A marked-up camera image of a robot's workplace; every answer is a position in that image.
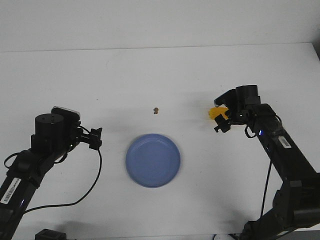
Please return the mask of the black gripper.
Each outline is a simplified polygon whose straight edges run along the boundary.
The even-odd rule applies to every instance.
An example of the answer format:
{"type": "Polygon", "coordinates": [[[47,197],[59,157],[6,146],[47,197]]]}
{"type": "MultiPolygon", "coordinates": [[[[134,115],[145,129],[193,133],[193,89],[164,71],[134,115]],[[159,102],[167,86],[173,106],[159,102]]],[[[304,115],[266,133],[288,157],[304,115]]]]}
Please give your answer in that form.
{"type": "Polygon", "coordinates": [[[90,131],[80,126],[78,112],[52,112],[38,115],[34,119],[35,132],[31,136],[33,153],[45,155],[64,155],[72,151],[81,142],[89,145],[92,150],[102,146],[103,128],[92,128],[90,131]]]}
{"type": "Polygon", "coordinates": [[[231,129],[231,124],[242,125],[250,119],[250,107],[261,103],[257,85],[242,85],[228,91],[226,101],[229,119],[225,119],[222,114],[214,118],[217,126],[215,132],[226,133],[231,129]]]}

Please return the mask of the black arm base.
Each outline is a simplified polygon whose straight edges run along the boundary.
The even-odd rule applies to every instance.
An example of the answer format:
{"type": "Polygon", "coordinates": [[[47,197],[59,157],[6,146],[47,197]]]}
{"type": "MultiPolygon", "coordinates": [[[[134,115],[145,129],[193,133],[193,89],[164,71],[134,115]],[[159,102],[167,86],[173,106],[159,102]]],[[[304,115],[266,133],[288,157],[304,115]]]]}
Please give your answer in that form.
{"type": "Polygon", "coordinates": [[[51,229],[43,229],[35,234],[35,240],[67,240],[67,234],[51,229]]]}

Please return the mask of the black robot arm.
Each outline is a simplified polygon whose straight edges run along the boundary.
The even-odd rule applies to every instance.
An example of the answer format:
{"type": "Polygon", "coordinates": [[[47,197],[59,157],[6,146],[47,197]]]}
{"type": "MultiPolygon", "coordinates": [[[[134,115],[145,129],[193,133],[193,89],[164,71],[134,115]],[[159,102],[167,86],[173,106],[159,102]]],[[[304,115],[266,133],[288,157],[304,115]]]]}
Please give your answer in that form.
{"type": "Polygon", "coordinates": [[[76,112],[57,108],[35,118],[35,133],[31,147],[12,154],[15,158],[8,167],[0,187],[0,238],[10,240],[46,173],[62,163],[79,143],[99,151],[102,129],[87,130],[76,112]]]}
{"type": "Polygon", "coordinates": [[[257,138],[282,179],[272,208],[256,221],[248,221],[240,240],[276,240],[297,229],[320,222],[320,174],[315,171],[291,136],[280,117],[267,103],[261,103],[257,85],[230,89],[214,100],[217,109],[216,132],[229,131],[232,125],[244,125],[257,138]]]}

